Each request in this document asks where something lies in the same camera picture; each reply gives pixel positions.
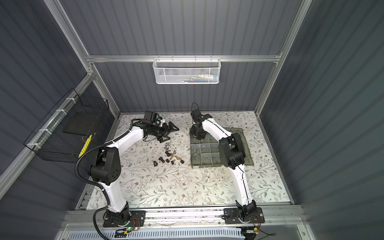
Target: black mounting plate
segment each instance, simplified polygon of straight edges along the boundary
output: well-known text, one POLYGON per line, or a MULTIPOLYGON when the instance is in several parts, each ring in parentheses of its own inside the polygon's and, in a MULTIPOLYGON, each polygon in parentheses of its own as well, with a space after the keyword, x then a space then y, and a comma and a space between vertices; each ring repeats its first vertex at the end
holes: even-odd
MULTIPOLYGON (((137 218, 140 222, 140 226, 144 225, 145 220, 145 211, 129 211, 131 213, 131 218, 137 218)), ((135 220, 135 227, 138 227, 139 223, 135 220)), ((112 219, 104 220, 103 227, 119 227, 112 219)), ((133 227, 133 221, 129 221, 128 225, 125 227, 133 227)))
MULTIPOLYGON (((249 217, 246 217, 245 221, 241 222, 239 219, 239 210, 236 208, 224 209, 224 216, 229 216, 225 219, 225 224, 252 223, 249 217)), ((263 210, 260 207, 256 208, 256 211, 252 214, 252 216, 254 217, 252 221, 256 226, 258 223, 265 223, 263 210)))

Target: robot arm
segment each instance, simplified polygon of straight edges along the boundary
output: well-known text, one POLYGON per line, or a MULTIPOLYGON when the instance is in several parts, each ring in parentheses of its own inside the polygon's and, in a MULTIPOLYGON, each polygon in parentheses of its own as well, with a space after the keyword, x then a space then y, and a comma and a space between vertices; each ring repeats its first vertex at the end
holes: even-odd
POLYGON ((153 135, 159 142, 164 142, 170 139, 168 137, 170 132, 178 130, 172 122, 166 124, 157 113, 145 111, 144 118, 133 119, 126 132, 94 152, 88 174, 93 181, 104 188, 103 191, 106 191, 110 201, 107 216, 109 219, 114 219, 117 225, 122 225, 129 219, 128 204, 116 181, 121 173, 120 155, 148 135, 153 135))
POLYGON ((209 114, 202 115, 199 109, 191 112, 193 125, 190 134, 197 139, 204 139, 207 132, 217 141, 220 160, 234 179, 236 188, 236 205, 239 217, 245 219, 256 211, 256 202, 250 194, 249 186, 245 176, 244 147, 238 133, 232 134, 221 127, 209 114))

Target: gray corrugated wall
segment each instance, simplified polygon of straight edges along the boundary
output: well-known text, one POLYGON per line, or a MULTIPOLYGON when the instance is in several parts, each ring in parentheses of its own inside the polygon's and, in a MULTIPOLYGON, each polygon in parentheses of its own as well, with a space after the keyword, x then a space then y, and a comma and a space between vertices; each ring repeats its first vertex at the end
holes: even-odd
MULTIPOLYGON (((275 55, 300 0, 62 1, 90 55, 275 55)), ((150 63, 96 63, 121 112, 253 110, 273 63, 223 63, 220 83, 158 85, 150 63)))
POLYGON ((315 1, 261 118, 318 239, 382 239, 384 2, 315 1))
POLYGON ((122 112, 254 110, 273 63, 222 63, 219 84, 157 84, 151 63, 96 63, 122 112))
MULTIPOLYGON (((83 95, 101 97, 94 84, 83 95)), ((113 121, 109 112, 100 129, 105 138, 113 121)), ((87 168, 86 163, 81 163, 80 173, 85 177, 87 168)), ((74 174, 73 163, 34 157, 0 200, 0 239, 54 239, 67 211, 75 208, 84 186, 74 174)))
POLYGON ((43 1, 0 1, 0 173, 86 71, 43 1))
POLYGON ((61 3, 90 55, 273 55, 300 1, 61 3))
MULTIPOLYGON (((43 1, 0 1, 0 36, 2 173, 86 72, 43 1)), ((34 157, 0 200, 0 238, 53 239, 83 188, 73 164, 34 157)))

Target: floral tablecloth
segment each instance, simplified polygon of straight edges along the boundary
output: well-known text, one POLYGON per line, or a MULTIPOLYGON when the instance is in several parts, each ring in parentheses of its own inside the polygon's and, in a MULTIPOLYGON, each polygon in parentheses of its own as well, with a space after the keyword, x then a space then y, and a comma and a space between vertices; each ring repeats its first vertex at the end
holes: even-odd
MULTIPOLYGON (((254 166, 245 171, 250 191, 257 203, 289 202, 279 172, 266 145, 254 112, 209 113, 223 127, 243 129, 249 145, 254 166)), ((129 128, 133 118, 143 114, 122 115, 115 136, 129 128)), ((192 118, 189 113, 161 114, 167 122, 172 121, 180 131, 169 134, 171 149, 184 160, 162 163, 158 158, 164 153, 164 143, 157 140, 136 142, 120 157, 121 174, 118 179, 124 198, 130 208, 170 207, 185 205, 222 205, 235 203, 235 187, 229 170, 225 167, 192 169, 190 166, 189 129, 192 118)), ((106 205, 104 195, 94 188, 87 209, 106 205)))

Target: white vent grille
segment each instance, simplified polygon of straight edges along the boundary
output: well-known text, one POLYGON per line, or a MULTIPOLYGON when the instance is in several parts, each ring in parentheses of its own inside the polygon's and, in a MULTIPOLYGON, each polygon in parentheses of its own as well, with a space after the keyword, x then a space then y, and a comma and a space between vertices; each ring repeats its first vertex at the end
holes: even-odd
POLYGON ((153 71, 158 84, 217 84, 221 62, 169 62, 153 60, 153 71))
MULTIPOLYGON (((235 227, 206 227, 206 228, 171 228, 171 229, 140 229, 126 237, 114 237, 116 230, 102 230, 109 239, 244 239, 241 229, 235 227)), ((102 239, 95 230, 71 231, 67 240, 99 240, 102 239)))

